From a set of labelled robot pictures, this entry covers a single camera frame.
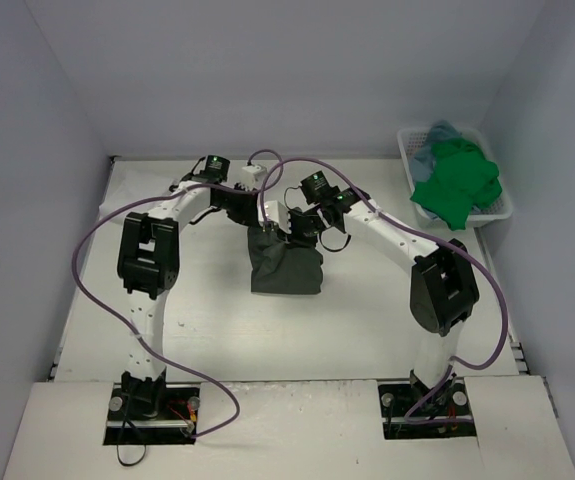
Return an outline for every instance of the green cloth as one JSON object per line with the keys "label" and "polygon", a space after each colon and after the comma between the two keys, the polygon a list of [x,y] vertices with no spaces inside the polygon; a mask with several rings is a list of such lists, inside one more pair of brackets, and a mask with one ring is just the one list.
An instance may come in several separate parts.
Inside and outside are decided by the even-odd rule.
{"label": "green cloth", "polygon": [[436,167],[418,182],[411,200],[434,212],[452,230],[464,230],[473,206],[487,208],[502,193],[498,166],[475,144],[463,138],[435,143]]}

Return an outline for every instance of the screw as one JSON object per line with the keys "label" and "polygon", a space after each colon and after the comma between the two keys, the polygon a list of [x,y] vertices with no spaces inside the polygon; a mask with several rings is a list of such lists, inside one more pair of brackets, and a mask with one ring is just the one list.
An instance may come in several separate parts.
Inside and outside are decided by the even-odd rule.
{"label": "screw", "polygon": [[195,412],[200,408],[200,398],[189,397],[189,399],[187,400],[187,405]]}
{"label": "screw", "polygon": [[465,395],[464,392],[454,392],[451,399],[459,407],[464,407],[465,405],[467,405],[467,395]]}
{"label": "screw", "polygon": [[123,399],[120,397],[111,397],[111,400],[109,400],[110,412],[119,412],[122,406],[123,406]]}
{"label": "screw", "polygon": [[394,396],[391,393],[385,393],[382,397],[380,397],[380,403],[383,404],[383,407],[389,407],[392,402],[394,401]]}

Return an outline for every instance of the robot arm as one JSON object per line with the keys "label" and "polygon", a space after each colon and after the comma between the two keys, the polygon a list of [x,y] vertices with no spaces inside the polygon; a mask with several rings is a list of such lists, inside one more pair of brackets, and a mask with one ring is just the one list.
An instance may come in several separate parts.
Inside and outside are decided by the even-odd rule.
{"label": "robot arm", "polygon": [[[456,354],[463,322],[480,297],[471,265],[449,249],[393,228],[352,189],[341,192],[331,187],[322,172],[303,180],[300,188],[307,203],[314,206],[297,216],[296,229],[292,221],[292,237],[316,238],[324,230],[337,228],[364,240],[410,275],[410,309],[423,328],[410,382],[421,396],[426,394],[444,377],[449,359]],[[376,212],[381,211],[362,193]],[[269,203],[265,207],[273,220],[272,213],[279,209]],[[465,249],[457,240],[451,243]]]}
{"label": "robot arm", "polygon": [[[204,185],[218,185],[227,179],[229,160],[206,157],[205,168],[198,174],[183,178],[177,190],[184,195],[172,196],[147,213],[130,213],[123,226],[118,256],[118,276],[129,295],[129,318],[154,351],[162,354],[165,304],[169,291],[180,272],[180,241],[182,230],[191,220],[209,209],[224,209],[228,216],[242,225],[257,225],[257,194],[241,195]],[[252,181],[237,186],[241,191],[253,188],[260,167],[249,175]],[[155,417],[165,391],[165,365],[147,353],[133,338],[129,360],[121,378],[121,389],[133,395],[132,414]]]}
{"label": "robot arm", "polygon": [[[207,157],[201,173],[189,174],[179,184],[179,189],[186,190],[184,195],[166,200],[146,214],[131,213],[125,220],[118,274],[131,294],[131,321],[158,353],[162,353],[167,295],[180,271],[182,229],[209,208],[224,209],[230,219],[242,225],[259,225],[256,193],[237,195],[218,188],[192,189],[196,184],[221,183],[227,178],[228,168],[228,160]],[[314,205],[307,212],[289,218],[282,204],[263,205],[287,241],[304,240],[314,246],[320,233],[337,228],[363,239],[410,274],[410,308],[424,329],[410,382],[424,395],[444,376],[450,357],[456,353],[462,324],[478,301],[471,265],[451,250],[392,228],[371,212],[353,190],[341,192],[338,187],[330,187],[322,172],[303,180],[301,190],[307,202]],[[370,203],[380,211],[373,200]],[[452,243],[464,249],[456,240]],[[132,399],[134,415],[157,414],[165,390],[165,367],[145,352],[137,339],[132,342],[121,388],[127,395],[137,392]]]}

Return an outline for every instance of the gray wall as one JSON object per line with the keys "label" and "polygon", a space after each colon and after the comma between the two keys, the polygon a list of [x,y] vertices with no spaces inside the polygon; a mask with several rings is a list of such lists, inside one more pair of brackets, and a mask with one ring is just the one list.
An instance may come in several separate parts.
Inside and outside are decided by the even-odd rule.
{"label": "gray wall", "polygon": [[0,0],[0,477],[66,318],[108,162],[22,0]]}
{"label": "gray wall", "polygon": [[111,153],[397,152],[477,125],[544,0],[28,0]]}
{"label": "gray wall", "polygon": [[516,208],[485,236],[575,462],[575,1],[547,3],[484,130]]}

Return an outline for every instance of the dark gray towel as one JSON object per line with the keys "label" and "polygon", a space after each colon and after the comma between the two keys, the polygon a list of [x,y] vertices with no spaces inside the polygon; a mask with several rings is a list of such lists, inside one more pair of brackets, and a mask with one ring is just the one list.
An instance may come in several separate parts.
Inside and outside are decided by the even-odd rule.
{"label": "dark gray towel", "polygon": [[251,260],[251,291],[284,295],[315,295],[323,283],[323,256],[315,247],[287,244],[276,232],[247,229]]}

